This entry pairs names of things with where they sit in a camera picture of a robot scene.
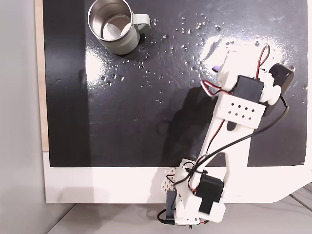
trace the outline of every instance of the gray mug handle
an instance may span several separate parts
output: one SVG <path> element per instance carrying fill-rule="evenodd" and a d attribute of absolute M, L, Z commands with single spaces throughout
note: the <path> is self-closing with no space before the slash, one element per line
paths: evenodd
<path fill-rule="evenodd" d="M 147 33 L 151 29 L 150 17 L 147 14 L 133 14 L 133 24 L 137 24 L 138 33 Z"/>

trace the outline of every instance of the robotic arm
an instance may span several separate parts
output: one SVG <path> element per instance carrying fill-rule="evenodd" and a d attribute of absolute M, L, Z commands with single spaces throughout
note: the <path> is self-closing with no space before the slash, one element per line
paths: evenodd
<path fill-rule="evenodd" d="M 261 61 L 266 49 L 268 54 Z M 243 179 L 251 137 L 273 126 L 288 111 L 282 94 L 294 74 L 282 64 L 275 64 L 269 72 L 261 70 L 260 66 L 269 53 L 270 47 L 267 45 L 257 63 L 255 59 L 244 54 L 228 52 L 217 73 L 219 86 L 201 81 L 208 95 L 219 95 L 218 101 L 200 157 L 195 163 L 183 159 L 180 167 L 171 168 L 167 175 L 164 183 L 173 186 L 173 190 L 166 191 L 167 209 L 163 211 L 166 211 L 166 220 L 160 219 L 158 215 L 163 223 L 196 225 L 201 222 L 222 221 L 227 185 L 231 180 Z M 218 91 L 212 93 L 209 87 Z M 270 126 L 254 132 L 262 116 L 272 111 L 280 97 L 286 107 L 284 113 Z M 205 171 L 206 165 L 221 152 L 226 157 L 226 174 L 214 175 Z"/>

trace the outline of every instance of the white panel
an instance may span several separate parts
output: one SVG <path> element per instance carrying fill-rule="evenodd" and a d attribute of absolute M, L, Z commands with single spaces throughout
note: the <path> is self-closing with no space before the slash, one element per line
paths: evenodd
<path fill-rule="evenodd" d="M 228 94 L 220 94 L 214 115 L 234 123 L 256 129 L 261 121 L 265 106 Z"/>

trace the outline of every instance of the gray floor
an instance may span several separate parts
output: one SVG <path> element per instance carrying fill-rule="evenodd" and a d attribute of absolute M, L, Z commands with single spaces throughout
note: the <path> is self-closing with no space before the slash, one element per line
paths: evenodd
<path fill-rule="evenodd" d="M 293 194 L 312 207 L 312 192 L 301 188 Z M 156 215 L 156 204 L 77 204 L 49 234 L 310 234 L 312 212 L 291 197 L 271 204 L 227 204 L 221 223 L 187 227 L 164 225 Z"/>

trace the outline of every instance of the mug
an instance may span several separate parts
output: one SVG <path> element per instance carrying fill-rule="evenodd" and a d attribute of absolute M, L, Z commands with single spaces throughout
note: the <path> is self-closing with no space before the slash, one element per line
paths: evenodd
<path fill-rule="evenodd" d="M 125 0 L 96 0 L 88 12 L 88 24 L 99 42 L 110 52 L 133 51 L 140 34 L 151 29 L 147 14 L 134 14 Z"/>

